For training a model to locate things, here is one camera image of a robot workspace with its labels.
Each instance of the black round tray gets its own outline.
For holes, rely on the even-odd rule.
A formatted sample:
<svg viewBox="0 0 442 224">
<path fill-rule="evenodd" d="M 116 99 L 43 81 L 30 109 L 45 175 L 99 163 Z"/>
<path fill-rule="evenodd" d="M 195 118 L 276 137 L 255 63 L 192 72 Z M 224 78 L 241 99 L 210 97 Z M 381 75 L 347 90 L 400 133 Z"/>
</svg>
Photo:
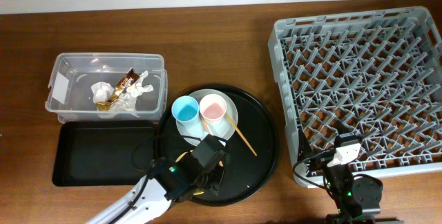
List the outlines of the black round tray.
<svg viewBox="0 0 442 224">
<path fill-rule="evenodd" d="M 278 159 L 278 132 L 266 108 L 254 96 L 242 89 L 225 85 L 208 85 L 193 89 L 215 89 L 228 95 L 238 110 L 238 128 L 257 153 L 255 157 L 241 137 L 235 132 L 227 143 L 224 159 L 224 181 L 218 196 L 209 193 L 194 196 L 195 203 L 208 206 L 225 206 L 240 202 L 256 193 L 269 179 Z M 160 134 L 179 134 L 175 118 L 169 107 L 160 120 Z M 157 157 L 176 159 L 185 151 L 194 149 L 186 140 L 162 138 L 155 143 Z"/>
</svg>

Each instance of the gold wrapper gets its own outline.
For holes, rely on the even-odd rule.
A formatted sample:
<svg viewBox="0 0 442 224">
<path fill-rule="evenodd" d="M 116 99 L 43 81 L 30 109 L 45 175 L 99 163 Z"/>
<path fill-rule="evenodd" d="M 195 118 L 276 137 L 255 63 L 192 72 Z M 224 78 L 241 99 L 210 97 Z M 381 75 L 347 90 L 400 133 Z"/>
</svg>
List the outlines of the gold wrapper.
<svg viewBox="0 0 442 224">
<path fill-rule="evenodd" d="M 112 104 L 114 104 L 118 100 L 119 96 L 123 93 L 124 89 L 129 86 L 132 86 L 138 80 L 138 78 L 140 78 L 140 76 L 134 73 L 133 68 L 131 68 L 130 71 L 127 72 L 126 76 L 124 76 L 124 78 L 118 82 L 112 95 L 105 102 L 95 103 L 98 110 L 100 111 L 109 110 Z"/>
</svg>

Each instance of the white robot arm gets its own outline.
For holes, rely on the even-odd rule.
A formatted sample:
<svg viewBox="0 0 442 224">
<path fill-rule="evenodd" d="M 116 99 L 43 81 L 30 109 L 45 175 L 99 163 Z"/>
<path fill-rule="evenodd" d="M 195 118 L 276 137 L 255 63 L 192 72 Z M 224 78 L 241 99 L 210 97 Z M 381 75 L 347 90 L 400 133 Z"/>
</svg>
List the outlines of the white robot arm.
<svg viewBox="0 0 442 224">
<path fill-rule="evenodd" d="M 208 135 L 178 162 L 157 159 L 129 193 L 87 224 L 146 223 L 161 216 L 174 203 L 189 200 L 195 192 L 217 195 L 224 175 L 224 168 L 218 163 L 225 152 L 219 138 Z"/>
<path fill-rule="evenodd" d="M 147 184 L 142 190 L 146 179 L 146 176 L 141 178 L 125 196 L 90 219 L 87 224 L 146 223 L 164 214 L 171 206 L 171 200 L 165 197 L 166 190 L 156 179 L 147 179 Z"/>
</svg>

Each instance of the black tray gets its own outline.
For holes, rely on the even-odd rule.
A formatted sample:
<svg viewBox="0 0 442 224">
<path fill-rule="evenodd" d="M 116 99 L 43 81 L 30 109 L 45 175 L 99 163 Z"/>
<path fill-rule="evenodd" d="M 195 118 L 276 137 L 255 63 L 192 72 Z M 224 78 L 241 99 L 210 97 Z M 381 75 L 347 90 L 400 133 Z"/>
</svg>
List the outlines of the black tray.
<svg viewBox="0 0 442 224">
<path fill-rule="evenodd" d="M 67 122 L 61 127 L 52 182 L 56 186 L 135 185 L 144 172 L 134 168 L 132 158 L 141 167 L 150 162 L 153 148 L 146 141 L 153 136 L 149 121 Z"/>
<path fill-rule="evenodd" d="M 278 133 L 273 118 L 266 108 L 252 95 L 242 89 L 225 85 L 210 85 L 200 89 L 215 89 L 228 95 L 238 110 L 238 128 L 258 154 L 255 157 L 241 137 L 235 132 L 229 139 L 228 156 L 223 162 L 225 178 L 218 196 L 202 194 L 194 196 L 195 203 L 224 206 L 242 201 L 256 193 L 269 179 L 278 158 Z M 160 133 L 179 134 L 171 109 L 160 121 Z M 155 155 L 176 159 L 180 154 L 195 148 L 186 140 L 162 138 L 155 143 Z"/>
</svg>

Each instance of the clear plastic container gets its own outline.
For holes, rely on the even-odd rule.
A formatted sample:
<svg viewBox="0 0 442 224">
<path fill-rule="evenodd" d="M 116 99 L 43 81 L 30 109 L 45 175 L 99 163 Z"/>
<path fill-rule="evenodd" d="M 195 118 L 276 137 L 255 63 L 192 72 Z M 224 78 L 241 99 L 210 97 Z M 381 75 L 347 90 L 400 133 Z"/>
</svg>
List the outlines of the clear plastic container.
<svg viewBox="0 0 442 224">
<path fill-rule="evenodd" d="M 143 86 L 153 91 L 137 98 L 136 111 L 98 111 L 90 89 L 96 82 L 112 86 L 133 68 L 148 71 Z M 160 120 L 167 99 L 167 72 L 161 55 L 127 53 L 63 53 L 57 57 L 49 81 L 46 110 L 58 114 L 60 122 L 78 120 Z"/>
</svg>

